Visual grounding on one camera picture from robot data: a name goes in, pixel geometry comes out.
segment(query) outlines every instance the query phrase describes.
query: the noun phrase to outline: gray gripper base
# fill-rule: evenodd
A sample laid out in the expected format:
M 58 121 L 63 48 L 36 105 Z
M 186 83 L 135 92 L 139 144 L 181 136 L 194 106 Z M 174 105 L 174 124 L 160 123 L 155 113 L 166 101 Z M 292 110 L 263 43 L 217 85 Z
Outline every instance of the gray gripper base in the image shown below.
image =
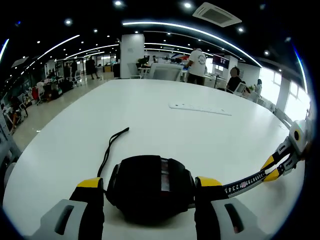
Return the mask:
M 40 220 L 40 228 L 32 235 L 25 237 L 28 240 L 77 240 L 82 216 L 87 207 L 83 201 L 62 199 L 51 208 Z M 71 210 L 63 234 L 57 232 L 66 210 Z
M 266 240 L 271 238 L 258 227 L 256 215 L 238 199 L 217 200 L 212 201 L 211 204 L 219 222 L 221 240 Z M 235 232 L 231 217 L 226 209 L 227 204 L 233 205 L 242 223 L 243 230 L 238 233 Z

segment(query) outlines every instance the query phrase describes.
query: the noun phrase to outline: floor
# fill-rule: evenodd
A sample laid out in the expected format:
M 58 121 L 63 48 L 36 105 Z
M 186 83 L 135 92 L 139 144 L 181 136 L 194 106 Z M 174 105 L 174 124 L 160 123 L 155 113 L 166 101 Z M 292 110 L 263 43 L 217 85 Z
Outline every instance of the floor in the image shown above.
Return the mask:
M 100 79 L 91 79 L 91 76 L 81 76 L 81 84 L 64 93 L 58 99 L 27 108 L 29 116 L 16 128 L 13 139 L 21 151 L 25 150 L 32 139 L 63 109 L 92 89 L 114 78 L 113 72 L 98 73 Z

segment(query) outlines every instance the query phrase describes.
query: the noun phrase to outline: led light strip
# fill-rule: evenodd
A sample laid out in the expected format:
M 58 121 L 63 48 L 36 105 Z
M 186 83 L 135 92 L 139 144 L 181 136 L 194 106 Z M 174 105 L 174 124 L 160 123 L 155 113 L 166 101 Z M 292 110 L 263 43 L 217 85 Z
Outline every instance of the led light strip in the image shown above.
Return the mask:
M 165 43 L 154 43 L 154 42 L 145 42 L 144 44 L 151 44 L 151 45 L 163 45 L 163 46 L 169 46 L 169 47 L 175 47 L 175 48 L 181 48 L 181 49 L 188 49 L 188 50 L 193 50 L 192 48 L 190 47 L 186 47 L 186 46 L 178 46 L 178 45 L 172 45 L 172 44 L 165 44 Z M 211 54 L 211 53 L 208 53 L 208 52 L 205 52 L 203 51 L 204 54 L 206 55 L 209 55 L 209 56 L 214 56 L 215 54 Z
M 8 42 L 9 42 L 9 38 L 4 42 L 4 45 L 3 45 L 2 49 L 1 49 L 1 52 L 0 52 L 0 62 L 1 62 L 2 55 L 3 55 L 4 52 L 5 52 L 5 49 L 6 49 L 6 46 L 7 46 Z
M 302 63 L 301 63 L 301 60 L 300 60 L 300 57 L 299 57 L 299 54 L 298 54 L 296 48 L 293 47 L 293 49 L 294 49 L 294 53 L 295 53 L 295 55 L 296 55 L 296 58 L 298 59 L 299 66 L 300 66 L 300 69 L 301 69 L 301 72 L 302 72 L 304 90 L 305 90 L 305 93 L 308 94 L 307 79 L 306 79 L 305 70 L 304 70 L 304 67 L 302 66 Z
M 167 52 L 174 52 L 174 53 L 179 53 L 179 54 L 186 54 L 186 55 L 190 55 L 190 53 L 187 53 L 187 52 L 183 52 L 183 51 L 174 51 L 174 50 L 167 50 L 167 49 L 145 48 L 144 50 L 167 51 Z
M 70 55 L 70 56 L 66 57 L 66 59 L 71 58 L 73 56 L 76 56 L 78 54 L 83 54 L 83 53 L 92 51 L 92 50 L 103 49 L 103 48 L 114 47 L 114 46 L 119 46 L 119 44 L 113 44 L 113 45 L 108 45 L 108 46 L 99 46 L 99 47 L 91 48 L 89 50 L 81 51 L 81 52 L 78 52 L 76 54 Z
M 225 44 L 228 44 L 230 47 L 238 50 L 239 52 L 241 52 L 242 54 L 246 55 L 249 59 L 251 59 L 252 61 L 254 61 L 260 68 L 262 68 L 263 66 L 257 61 L 255 60 L 252 56 L 250 56 L 248 53 L 246 53 L 245 51 L 243 51 L 242 49 L 240 49 L 239 47 L 233 45 L 232 43 L 216 36 L 213 35 L 211 33 L 193 28 L 193 27 L 189 27 L 189 26 L 184 26 L 184 25 L 179 25 L 179 24 L 174 24 L 174 23 L 168 23 L 168 22 L 156 22 L 156 21 L 133 21 L 133 22 L 123 22 L 122 25 L 123 26 L 129 26 L 129 25 L 148 25 L 148 24 L 153 24 L 153 25 L 164 25 L 164 26 L 171 26 L 171 27 L 177 27 L 177 28 L 182 28 L 182 29 L 188 29 L 194 32 L 198 32 L 204 35 L 207 35 L 209 37 L 212 37 L 214 39 L 217 39 Z
M 92 53 L 92 54 L 89 54 L 89 55 L 85 55 L 85 56 L 83 56 L 83 58 L 90 57 L 90 56 L 96 55 L 96 54 L 104 54 L 104 53 L 105 53 L 104 51 L 99 51 L 99 52 L 96 52 L 96 53 Z
M 38 57 L 37 59 L 39 60 L 39 59 L 42 58 L 44 55 L 46 55 L 47 53 L 51 52 L 53 49 L 59 47 L 59 46 L 62 45 L 62 44 L 65 44 L 66 42 L 69 42 L 70 40 L 75 39 L 75 38 L 77 38 L 77 37 L 79 37 L 79 36 L 80 36 L 80 35 L 76 35 L 76 36 L 73 36 L 73 37 L 71 37 L 71 38 L 63 41 L 63 42 L 60 42 L 58 45 L 55 45 L 54 47 L 50 48 L 48 51 L 46 51 L 44 54 L 42 54 L 42 55 L 41 55 L 40 57 Z

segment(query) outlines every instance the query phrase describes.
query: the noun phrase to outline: cable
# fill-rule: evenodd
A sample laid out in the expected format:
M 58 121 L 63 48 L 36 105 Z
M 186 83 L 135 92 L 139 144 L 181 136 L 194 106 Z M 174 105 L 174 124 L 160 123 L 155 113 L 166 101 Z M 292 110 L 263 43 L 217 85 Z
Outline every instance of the cable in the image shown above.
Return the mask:
M 98 171 L 98 174 L 97 174 L 97 177 L 99 178 L 101 176 L 101 172 L 102 170 L 104 169 L 104 166 L 108 160 L 108 157 L 109 157 L 109 153 L 110 153 L 110 147 L 111 147 L 111 144 L 123 133 L 129 131 L 129 127 L 127 127 L 126 129 L 114 134 L 112 137 L 110 137 L 110 140 L 109 140 L 109 146 L 108 148 L 106 149 L 105 153 L 104 153 L 104 157 L 103 157 L 103 161 L 101 163 L 101 166 L 99 168 L 99 171 Z

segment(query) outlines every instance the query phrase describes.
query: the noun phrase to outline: white table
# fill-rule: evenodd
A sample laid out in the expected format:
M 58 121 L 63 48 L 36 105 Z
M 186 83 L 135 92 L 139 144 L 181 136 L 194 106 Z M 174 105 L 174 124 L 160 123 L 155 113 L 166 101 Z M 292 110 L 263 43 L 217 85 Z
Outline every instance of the white table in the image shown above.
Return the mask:
M 168 103 L 217 106 L 232 114 L 171 109 Z M 244 98 L 195 84 L 150 80 L 111 80 L 68 106 L 31 141 L 8 181 L 3 207 L 23 235 L 77 184 L 94 178 L 109 138 L 114 142 L 102 172 L 105 189 L 115 164 L 137 155 L 160 155 L 185 165 L 192 176 L 228 184 L 260 170 L 289 131 L 271 112 Z M 237 198 L 274 233 L 301 191 L 304 162 L 277 181 L 260 184 Z M 143 227 L 125 221 L 105 199 L 103 239 L 195 240 L 194 209 L 166 224 Z

